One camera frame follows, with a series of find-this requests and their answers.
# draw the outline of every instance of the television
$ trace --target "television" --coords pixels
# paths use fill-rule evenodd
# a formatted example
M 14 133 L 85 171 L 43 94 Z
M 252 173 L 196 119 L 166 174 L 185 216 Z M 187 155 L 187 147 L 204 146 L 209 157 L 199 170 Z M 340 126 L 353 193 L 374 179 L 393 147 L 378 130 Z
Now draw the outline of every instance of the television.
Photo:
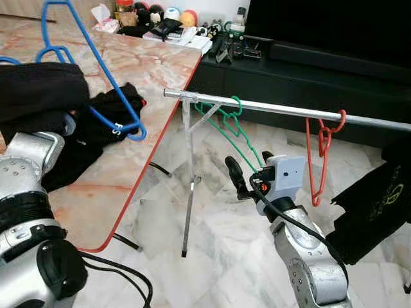
M 245 34 L 411 70 L 411 0 L 251 0 Z

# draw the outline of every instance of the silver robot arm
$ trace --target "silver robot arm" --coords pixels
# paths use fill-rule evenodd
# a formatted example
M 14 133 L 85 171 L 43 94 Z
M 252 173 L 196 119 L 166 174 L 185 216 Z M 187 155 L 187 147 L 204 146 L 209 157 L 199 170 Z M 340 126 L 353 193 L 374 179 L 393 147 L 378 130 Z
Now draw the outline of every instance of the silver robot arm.
M 64 146 L 55 133 L 17 133 L 0 156 L 0 307 L 71 307 L 87 272 L 54 219 L 41 178 Z
M 283 214 L 324 237 L 305 209 L 294 204 L 302 187 L 305 158 L 265 153 L 267 166 L 254 174 L 250 183 Z M 270 210 L 255 191 L 248 191 L 242 170 L 232 157 L 227 157 L 225 163 L 238 198 L 253 198 L 257 211 L 272 223 L 275 248 L 287 267 L 299 307 L 352 308 L 345 273 L 325 244 Z

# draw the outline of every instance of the black cable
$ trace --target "black cable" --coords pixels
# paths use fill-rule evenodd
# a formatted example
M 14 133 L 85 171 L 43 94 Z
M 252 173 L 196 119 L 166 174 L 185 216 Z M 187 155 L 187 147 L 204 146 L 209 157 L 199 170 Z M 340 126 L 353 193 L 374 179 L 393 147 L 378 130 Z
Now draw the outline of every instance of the black cable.
M 101 268 L 99 266 L 92 265 L 92 264 L 87 263 L 85 261 L 84 261 L 84 264 L 85 264 L 86 267 L 91 268 L 91 269 L 96 270 L 96 271 L 110 271 L 112 273 L 116 273 L 116 274 L 122 276 L 124 279 L 128 280 L 128 282 L 131 283 L 139 291 L 139 293 L 141 294 L 141 297 L 143 297 L 144 302 L 147 303 L 147 297 L 144 294 L 143 290 L 129 276 L 124 274 L 122 271 L 119 271 L 118 269 L 116 270 L 114 268 Z
M 348 286 L 348 272 L 347 268 L 345 268 L 344 261 L 342 260 L 340 254 L 338 251 L 335 250 L 335 248 L 331 245 L 329 241 L 324 239 L 318 232 L 313 231 L 312 229 L 304 226 L 302 223 L 296 221 L 295 219 L 291 218 L 290 216 L 287 216 L 283 212 L 281 212 L 277 207 L 271 204 L 269 200 L 263 195 L 263 193 L 258 189 L 257 185 L 254 183 L 254 180 L 257 180 L 258 178 L 256 177 L 257 173 L 254 173 L 250 177 L 250 185 L 254 192 L 256 193 L 257 197 L 261 199 L 262 202 L 264 202 L 265 206 L 268 207 L 270 210 L 272 210 L 275 214 L 283 218 L 284 220 L 288 221 L 289 223 L 292 223 L 296 227 L 300 228 L 301 230 L 307 232 L 309 235 L 315 237 L 318 239 L 320 242 L 322 242 L 324 245 L 326 245 L 328 251 L 330 252 L 331 256 L 337 261 L 338 265 L 342 268 L 342 271 L 344 272 L 345 279 L 347 280 L 347 286 Z
M 116 262 L 113 262 L 113 261 L 110 261 L 110 260 L 106 260 L 106 259 L 97 257 L 95 255 L 91 255 L 91 254 L 86 253 L 86 252 L 80 252 L 80 255 L 83 258 L 94 260 L 94 261 L 97 261 L 97 262 L 100 262 L 100 263 L 104 263 L 104 264 L 107 264 L 109 266 L 113 266 L 115 268 L 119 268 L 123 271 L 127 271 L 127 272 L 139 277 L 147 285 L 147 288 L 148 288 L 147 301 L 146 301 L 146 304 L 144 305 L 144 308 L 149 308 L 150 307 L 150 303 L 151 303 L 152 298 L 153 298 L 153 286 L 152 286 L 152 283 L 148 280 L 148 278 L 145 277 L 142 273 L 136 271 L 135 269 L 129 268 L 125 265 L 122 265 L 122 264 L 119 264 L 119 263 L 116 263 Z

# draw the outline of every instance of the marble table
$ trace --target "marble table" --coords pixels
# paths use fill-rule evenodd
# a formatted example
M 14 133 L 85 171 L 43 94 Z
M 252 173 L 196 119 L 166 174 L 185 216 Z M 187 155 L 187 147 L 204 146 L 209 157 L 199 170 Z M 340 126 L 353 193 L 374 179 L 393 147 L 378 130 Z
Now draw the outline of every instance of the marble table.
M 126 139 L 106 147 L 74 184 L 49 195 L 57 220 L 69 232 L 68 240 L 81 250 L 99 252 L 108 245 L 179 104 L 164 98 L 163 89 L 185 89 L 201 51 L 122 35 L 90 34 L 119 85 L 132 83 L 148 102 L 141 112 L 148 131 L 144 141 Z M 70 50 L 92 97 L 112 88 L 78 29 L 51 23 L 49 36 L 52 44 Z M 33 62 L 43 46 L 40 22 L 0 18 L 0 55 Z M 52 54 L 43 59 L 56 60 Z

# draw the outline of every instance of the red hanger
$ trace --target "red hanger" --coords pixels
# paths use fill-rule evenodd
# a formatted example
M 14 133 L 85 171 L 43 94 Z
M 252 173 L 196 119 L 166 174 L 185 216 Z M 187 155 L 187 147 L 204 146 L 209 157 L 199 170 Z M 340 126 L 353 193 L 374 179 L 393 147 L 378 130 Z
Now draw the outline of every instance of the red hanger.
M 313 164 L 311 160 L 311 132 L 310 132 L 310 119 L 306 118 L 306 138 L 307 138 L 307 156 L 308 156 L 308 168 L 310 170 L 310 186 L 311 186 L 311 202 L 314 207 L 318 207 L 321 203 L 321 194 L 324 191 L 324 185 L 327 178 L 327 165 L 328 165 L 328 151 L 331 146 L 331 136 L 333 133 L 338 133 L 345 125 L 345 119 L 347 117 L 347 112 L 345 110 L 340 110 L 338 112 L 341 114 L 341 122 L 336 128 L 328 128 L 324 126 L 324 122 L 319 119 L 320 132 L 319 132 L 319 155 L 323 157 L 322 165 L 322 175 L 319 190 L 315 193 L 314 188 L 314 175 L 313 175 Z

